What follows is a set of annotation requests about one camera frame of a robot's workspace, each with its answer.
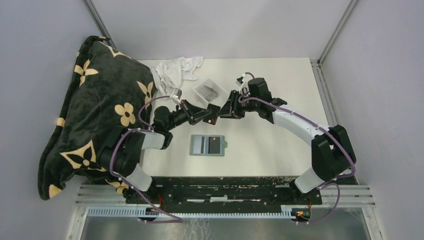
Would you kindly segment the black credit card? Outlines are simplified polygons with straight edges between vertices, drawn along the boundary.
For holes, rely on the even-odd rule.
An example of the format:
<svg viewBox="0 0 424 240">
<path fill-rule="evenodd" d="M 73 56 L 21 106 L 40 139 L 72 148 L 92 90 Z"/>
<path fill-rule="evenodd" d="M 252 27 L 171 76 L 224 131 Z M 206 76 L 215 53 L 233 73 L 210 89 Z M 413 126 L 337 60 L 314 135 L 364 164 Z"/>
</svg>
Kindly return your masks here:
<svg viewBox="0 0 424 240">
<path fill-rule="evenodd" d="M 218 113 L 221 109 L 220 106 L 209 103 L 207 109 L 210 110 L 210 113 L 203 119 L 204 123 L 215 125 L 218 120 Z"/>
<path fill-rule="evenodd" d="M 222 137 L 221 136 L 208 137 L 208 152 L 207 153 L 209 155 L 222 154 Z"/>
</svg>

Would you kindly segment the clear plastic card box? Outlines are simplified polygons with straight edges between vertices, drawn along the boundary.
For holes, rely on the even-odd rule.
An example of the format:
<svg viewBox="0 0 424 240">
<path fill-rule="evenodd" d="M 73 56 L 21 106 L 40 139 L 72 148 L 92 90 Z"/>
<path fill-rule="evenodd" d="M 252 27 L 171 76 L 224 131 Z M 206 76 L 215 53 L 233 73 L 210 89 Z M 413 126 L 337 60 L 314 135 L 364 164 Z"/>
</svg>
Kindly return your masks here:
<svg viewBox="0 0 424 240">
<path fill-rule="evenodd" d="M 204 107 L 209 104 L 221 107 L 229 96 L 227 90 L 210 78 L 201 80 L 192 90 L 195 99 Z"/>
</svg>

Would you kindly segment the green leather card holder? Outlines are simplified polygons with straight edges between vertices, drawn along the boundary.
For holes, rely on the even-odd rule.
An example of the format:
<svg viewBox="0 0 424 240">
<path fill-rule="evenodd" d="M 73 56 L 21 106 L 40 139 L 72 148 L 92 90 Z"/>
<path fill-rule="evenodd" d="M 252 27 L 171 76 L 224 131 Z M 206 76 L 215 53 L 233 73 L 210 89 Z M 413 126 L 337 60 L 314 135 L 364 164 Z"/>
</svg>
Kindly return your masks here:
<svg viewBox="0 0 424 240">
<path fill-rule="evenodd" d="M 223 135 L 193 134 L 190 138 L 190 156 L 223 157 L 228 143 Z"/>
</svg>

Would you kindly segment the silver VIP credit card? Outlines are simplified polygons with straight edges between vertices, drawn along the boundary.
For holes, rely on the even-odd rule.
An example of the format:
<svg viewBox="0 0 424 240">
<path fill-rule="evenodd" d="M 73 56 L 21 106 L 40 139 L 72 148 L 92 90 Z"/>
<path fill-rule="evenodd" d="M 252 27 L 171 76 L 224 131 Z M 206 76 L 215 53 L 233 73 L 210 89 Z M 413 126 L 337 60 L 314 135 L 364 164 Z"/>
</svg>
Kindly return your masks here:
<svg viewBox="0 0 424 240">
<path fill-rule="evenodd" d="M 208 153 L 208 137 L 205 135 L 192 135 L 190 140 L 190 155 L 205 156 Z"/>
</svg>

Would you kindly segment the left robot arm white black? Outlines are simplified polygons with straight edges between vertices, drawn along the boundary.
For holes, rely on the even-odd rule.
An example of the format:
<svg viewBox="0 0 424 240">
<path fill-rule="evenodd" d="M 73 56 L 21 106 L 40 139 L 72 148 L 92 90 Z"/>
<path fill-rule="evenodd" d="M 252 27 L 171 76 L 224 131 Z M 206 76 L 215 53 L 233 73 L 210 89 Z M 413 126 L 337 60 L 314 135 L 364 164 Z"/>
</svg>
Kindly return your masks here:
<svg viewBox="0 0 424 240">
<path fill-rule="evenodd" d="M 152 203 L 158 191 L 151 186 L 153 178 L 140 166 L 142 151 L 165 150 L 173 139 L 171 130 L 184 123 L 196 125 L 211 114 L 211 109 L 192 105 L 187 100 L 182 100 L 175 111 L 159 106 L 154 111 L 152 130 L 115 127 L 103 142 L 97 162 L 112 176 L 137 189 L 143 202 Z"/>
</svg>

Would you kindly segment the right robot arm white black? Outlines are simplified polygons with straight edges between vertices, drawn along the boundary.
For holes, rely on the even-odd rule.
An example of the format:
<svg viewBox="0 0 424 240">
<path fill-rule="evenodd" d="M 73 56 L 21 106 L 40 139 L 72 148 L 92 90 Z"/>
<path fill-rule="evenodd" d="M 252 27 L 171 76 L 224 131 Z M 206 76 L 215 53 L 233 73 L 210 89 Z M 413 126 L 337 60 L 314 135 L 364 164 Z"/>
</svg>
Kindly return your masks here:
<svg viewBox="0 0 424 240">
<path fill-rule="evenodd" d="M 268 122 L 285 128 L 311 148 L 311 167 L 289 183 L 289 199 L 302 204 L 309 192 L 339 178 L 356 173 L 356 157 L 347 130 L 341 125 L 328 126 L 295 111 L 288 103 L 273 97 L 263 77 L 253 78 L 232 90 L 217 116 L 242 119 L 256 112 Z"/>
</svg>

